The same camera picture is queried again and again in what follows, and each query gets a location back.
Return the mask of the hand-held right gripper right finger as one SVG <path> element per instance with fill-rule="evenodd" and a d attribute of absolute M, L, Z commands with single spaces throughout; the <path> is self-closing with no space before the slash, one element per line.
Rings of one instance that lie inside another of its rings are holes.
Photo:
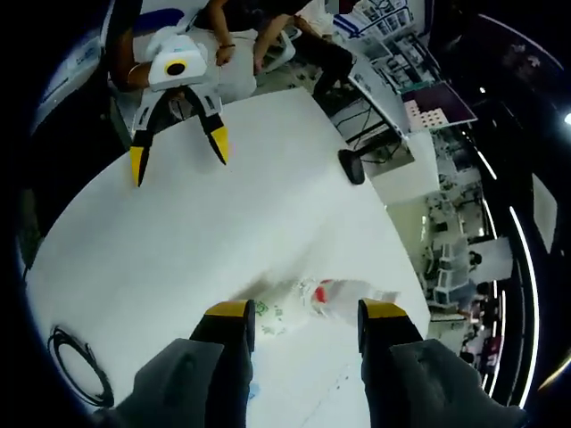
<path fill-rule="evenodd" d="M 517 406 L 503 406 L 478 372 L 437 340 L 422 338 L 391 302 L 358 303 L 361 379 L 373 427 L 525 427 Z"/>

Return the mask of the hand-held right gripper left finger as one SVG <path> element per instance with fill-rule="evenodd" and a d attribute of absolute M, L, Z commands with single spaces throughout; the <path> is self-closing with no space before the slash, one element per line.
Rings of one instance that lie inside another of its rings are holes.
<path fill-rule="evenodd" d="M 176 339 L 135 375 L 95 427 L 244 427 L 255 343 L 253 300 L 209 308 L 187 339 Z"/>

